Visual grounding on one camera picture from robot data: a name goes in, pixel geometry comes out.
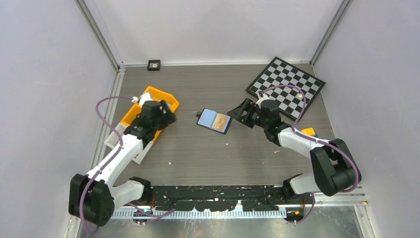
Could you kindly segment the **black leather card holder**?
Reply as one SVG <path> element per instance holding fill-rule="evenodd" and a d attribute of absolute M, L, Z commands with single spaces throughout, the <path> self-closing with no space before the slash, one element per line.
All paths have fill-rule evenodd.
<path fill-rule="evenodd" d="M 207 108 L 197 112 L 197 125 L 203 126 L 221 134 L 226 134 L 232 122 L 232 117 Z"/>

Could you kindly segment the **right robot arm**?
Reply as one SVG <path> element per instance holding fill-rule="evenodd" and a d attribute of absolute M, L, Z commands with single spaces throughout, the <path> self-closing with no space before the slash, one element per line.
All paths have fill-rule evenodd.
<path fill-rule="evenodd" d="M 279 104 L 274 100 L 253 102 L 246 98 L 227 115 L 249 128 L 263 128 L 270 142 L 310 160 L 312 173 L 283 181 L 282 195 L 288 203 L 296 203 L 309 192 L 322 192 L 327 196 L 350 192 L 361 181 L 361 173 L 343 140 L 328 141 L 298 131 L 282 120 Z"/>

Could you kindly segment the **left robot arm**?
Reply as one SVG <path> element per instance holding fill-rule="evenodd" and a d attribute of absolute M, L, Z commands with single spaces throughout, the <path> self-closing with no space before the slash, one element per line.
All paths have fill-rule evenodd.
<path fill-rule="evenodd" d="M 136 155 L 147 153 L 147 146 L 155 134 L 176 121 L 165 100 L 140 101 L 141 111 L 121 134 L 112 151 L 94 169 L 85 175 L 76 174 L 70 181 L 69 214 L 82 222 L 104 226 L 114 210 L 136 201 L 147 205 L 152 198 L 148 180 L 131 178 L 114 186 L 116 179 Z"/>

